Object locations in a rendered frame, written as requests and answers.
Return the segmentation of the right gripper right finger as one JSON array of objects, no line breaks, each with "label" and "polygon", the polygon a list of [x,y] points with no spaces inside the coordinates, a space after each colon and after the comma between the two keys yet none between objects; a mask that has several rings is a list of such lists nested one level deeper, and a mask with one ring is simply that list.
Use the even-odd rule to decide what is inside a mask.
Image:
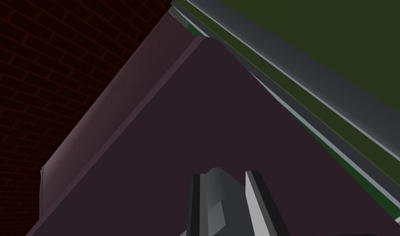
[{"label": "right gripper right finger", "polygon": [[245,172],[245,196],[255,236],[290,236],[260,172]]}]

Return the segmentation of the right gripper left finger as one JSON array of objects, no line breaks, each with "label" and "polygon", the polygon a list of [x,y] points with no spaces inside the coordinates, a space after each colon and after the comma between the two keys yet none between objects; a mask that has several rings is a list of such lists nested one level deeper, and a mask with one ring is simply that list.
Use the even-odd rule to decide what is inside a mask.
[{"label": "right gripper left finger", "polygon": [[209,236],[205,174],[191,180],[186,236]]}]

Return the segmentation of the grey door handle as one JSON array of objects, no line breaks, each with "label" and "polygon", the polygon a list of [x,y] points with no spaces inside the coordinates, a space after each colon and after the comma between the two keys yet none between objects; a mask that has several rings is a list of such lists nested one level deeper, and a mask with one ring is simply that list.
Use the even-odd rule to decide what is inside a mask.
[{"label": "grey door handle", "polygon": [[245,187],[221,168],[205,174],[209,236],[255,236]]}]

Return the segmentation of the purple door leaf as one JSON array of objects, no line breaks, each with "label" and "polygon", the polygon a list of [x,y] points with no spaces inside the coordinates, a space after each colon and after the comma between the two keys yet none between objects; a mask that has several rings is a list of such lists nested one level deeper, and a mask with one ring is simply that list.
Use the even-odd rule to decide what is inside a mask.
[{"label": "purple door leaf", "polygon": [[166,13],[43,167],[26,236],[186,236],[193,175],[264,181],[290,236],[400,225],[217,40]]}]

